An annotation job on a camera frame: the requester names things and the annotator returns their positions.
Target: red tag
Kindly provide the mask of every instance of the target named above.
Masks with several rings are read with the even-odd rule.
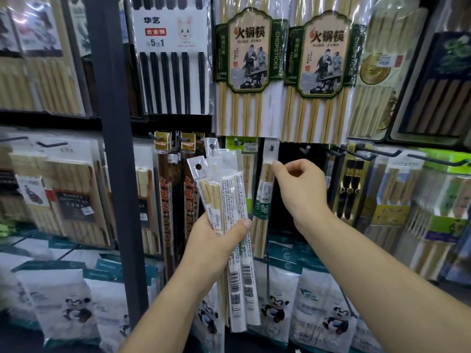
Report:
[[[57,202],[56,200],[56,195],[54,194],[54,191],[51,189],[45,189],[44,192],[46,193],[46,197],[48,201],[50,202]]]
[[[149,37],[166,36],[167,29],[166,28],[146,28],[145,35]]]
[[[403,55],[398,55],[396,58],[396,64],[394,65],[394,68],[399,68],[402,64],[403,59],[404,59]]]

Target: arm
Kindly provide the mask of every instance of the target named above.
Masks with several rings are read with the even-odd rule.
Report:
[[[308,160],[272,165],[299,232],[390,353],[469,352],[471,309],[429,284],[327,207],[324,173]]]
[[[221,276],[229,255],[250,229],[240,220],[219,237],[205,214],[193,226],[172,279],[130,334],[120,353],[178,353],[185,347],[198,303]]]

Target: forearm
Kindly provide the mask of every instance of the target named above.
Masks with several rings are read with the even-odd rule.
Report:
[[[121,353],[178,353],[185,347],[198,292],[188,290],[188,278],[177,270],[129,336]]]
[[[312,218],[304,228],[307,241],[387,352],[469,352],[470,308],[332,214]]]

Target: person's right hand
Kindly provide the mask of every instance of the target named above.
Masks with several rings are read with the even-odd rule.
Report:
[[[332,217],[327,206],[326,178],[319,167],[309,160],[297,160],[286,165],[275,161],[271,168],[283,203],[301,234],[307,233],[313,221]]]

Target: gold circle emblem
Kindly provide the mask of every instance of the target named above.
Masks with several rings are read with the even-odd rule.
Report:
[[[391,72],[391,68],[377,67],[382,53],[375,53],[363,60],[360,68],[360,77],[363,83],[376,85],[383,82]]]

